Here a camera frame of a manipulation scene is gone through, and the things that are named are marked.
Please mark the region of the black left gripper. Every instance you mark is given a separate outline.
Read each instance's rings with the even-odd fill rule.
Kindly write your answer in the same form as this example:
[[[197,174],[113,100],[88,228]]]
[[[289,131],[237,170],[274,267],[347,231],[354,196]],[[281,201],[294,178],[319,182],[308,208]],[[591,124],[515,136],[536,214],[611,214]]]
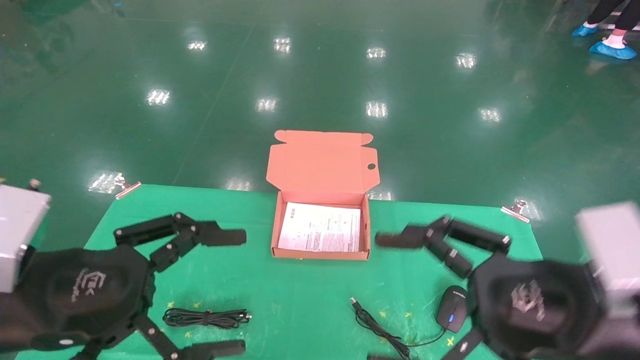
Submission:
[[[134,249],[167,238],[149,261]],[[178,348],[143,313],[153,304],[153,271],[166,271],[198,245],[245,244],[246,230],[224,229],[216,221],[196,221],[176,212],[117,228],[114,239],[117,247],[112,249],[42,251],[27,258],[14,289],[1,294],[2,353],[80,347],[76,360],[96,360],[135,328],[163,360],[215,360],[245,353],[241,339]]]

